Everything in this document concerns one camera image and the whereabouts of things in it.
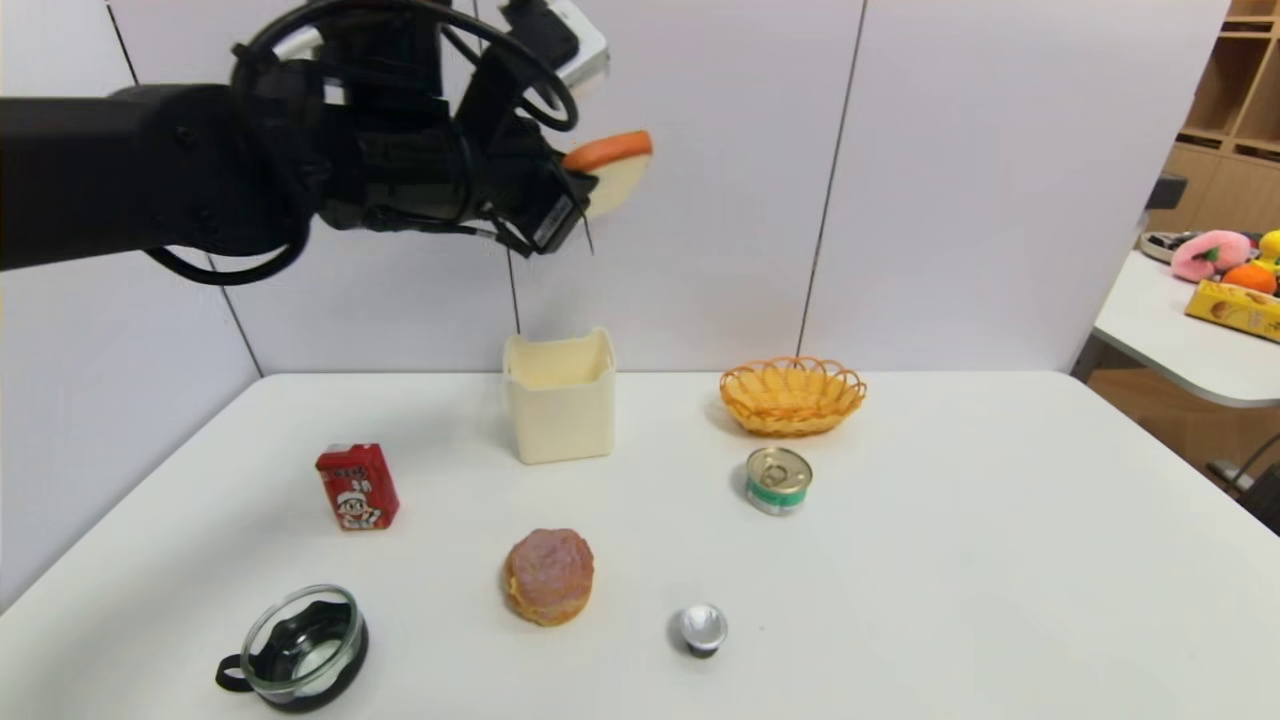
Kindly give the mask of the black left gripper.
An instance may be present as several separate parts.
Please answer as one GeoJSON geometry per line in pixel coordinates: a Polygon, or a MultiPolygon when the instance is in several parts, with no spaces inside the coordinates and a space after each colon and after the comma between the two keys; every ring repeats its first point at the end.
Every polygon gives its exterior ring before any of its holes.
{"type": "Polygon", "coordinates": [[[543,141],[502,147],[484,159],[474,188],[476,218],[521,256],[557,252],[591,206],[600,179],[571,170],[543,141]]]}

